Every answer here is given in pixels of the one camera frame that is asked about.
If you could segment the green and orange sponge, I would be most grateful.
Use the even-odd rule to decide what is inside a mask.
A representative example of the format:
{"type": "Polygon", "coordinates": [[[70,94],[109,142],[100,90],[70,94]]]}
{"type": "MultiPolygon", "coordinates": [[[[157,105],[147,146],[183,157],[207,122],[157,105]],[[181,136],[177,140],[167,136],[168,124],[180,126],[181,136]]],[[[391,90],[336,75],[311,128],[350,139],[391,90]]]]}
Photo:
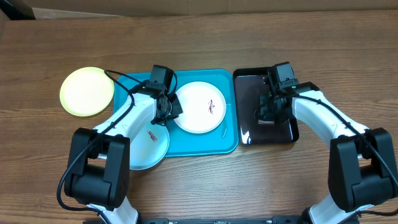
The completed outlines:
{"type": "Polygon", "coordinates": [[[258,124],[261,124],[261,125],[271,125],[271,124],[275,124],[275,122],[274,122],[274,121],[263,121],[263,120],[259,120],[259,121],[258,121],[258,124]]]}

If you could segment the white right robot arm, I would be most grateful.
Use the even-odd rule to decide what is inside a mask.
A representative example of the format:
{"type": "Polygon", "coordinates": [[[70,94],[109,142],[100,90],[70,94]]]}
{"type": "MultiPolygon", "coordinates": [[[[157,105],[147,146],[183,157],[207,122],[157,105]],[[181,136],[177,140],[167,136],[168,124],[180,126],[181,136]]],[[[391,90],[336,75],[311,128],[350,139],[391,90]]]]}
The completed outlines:
{"type": "Polygon", "coordinates": [[[397,197],[397,164],[391,135],[369,129],[333,106],[311,82],[266,78],[269,94],[255,111],[257,119],[297,119],[309,126],[329,148],[329,194],[307,208],[300,223],[355,222],[363,214],[382,217],[393,212],[371,211],[397,197]]]}

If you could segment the white plate with red stain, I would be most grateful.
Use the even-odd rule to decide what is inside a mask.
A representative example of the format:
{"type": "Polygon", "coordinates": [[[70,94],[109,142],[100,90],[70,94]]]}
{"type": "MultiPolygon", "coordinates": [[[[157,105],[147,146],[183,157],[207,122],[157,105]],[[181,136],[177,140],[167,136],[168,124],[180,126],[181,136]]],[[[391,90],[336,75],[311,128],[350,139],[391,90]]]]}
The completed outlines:
{"type": "Polygon", "coordinates": [[[177,90],[183,113],[175,119],[177,126],[193,134],[217,128],[226,114],[226,100],[214,85],[190,82],[177,90]]]}

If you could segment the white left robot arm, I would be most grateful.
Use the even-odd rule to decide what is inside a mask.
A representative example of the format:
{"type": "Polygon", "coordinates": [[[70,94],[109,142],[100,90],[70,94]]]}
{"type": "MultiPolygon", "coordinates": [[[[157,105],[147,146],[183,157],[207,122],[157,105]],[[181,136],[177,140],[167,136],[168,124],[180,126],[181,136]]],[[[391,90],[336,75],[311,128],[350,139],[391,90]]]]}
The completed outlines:
{"type": "Polygon", "coordinates": [[[67,169],[57,189],[74,198],[79,211],[97,213],[104,223],[137,223],[139,213],[127,199],[131,141],[147,124],[165,125],[182,109],[169,81],[144,80],[128,90],[125,104],[95,129],[73,136],[67,169]]]}

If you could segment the light blue plate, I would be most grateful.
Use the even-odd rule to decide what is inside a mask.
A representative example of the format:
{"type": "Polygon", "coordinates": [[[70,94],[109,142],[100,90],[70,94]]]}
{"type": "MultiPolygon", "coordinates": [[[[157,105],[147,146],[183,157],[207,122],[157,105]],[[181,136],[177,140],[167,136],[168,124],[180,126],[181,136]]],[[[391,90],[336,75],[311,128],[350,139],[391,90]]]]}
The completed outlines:
{"type": "Polygon", "coordinates": [[[130,143],[129,168],[145,170],[155,166],[165,157],[169,144],[165,126],[145,125],[130,143]]]}

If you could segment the yellow plate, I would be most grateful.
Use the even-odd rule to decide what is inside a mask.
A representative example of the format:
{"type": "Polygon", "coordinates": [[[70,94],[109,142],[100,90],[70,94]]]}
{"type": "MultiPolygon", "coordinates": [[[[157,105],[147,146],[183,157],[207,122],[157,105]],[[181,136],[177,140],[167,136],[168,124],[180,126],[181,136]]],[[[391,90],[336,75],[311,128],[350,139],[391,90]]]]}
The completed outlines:
{"type": "Polygon", "coordinates": [[[114,82],[98,67],[75,70],[63,81],[60,102],[75,116],[93,116],[102,112],[114,95],[114,82]]]}

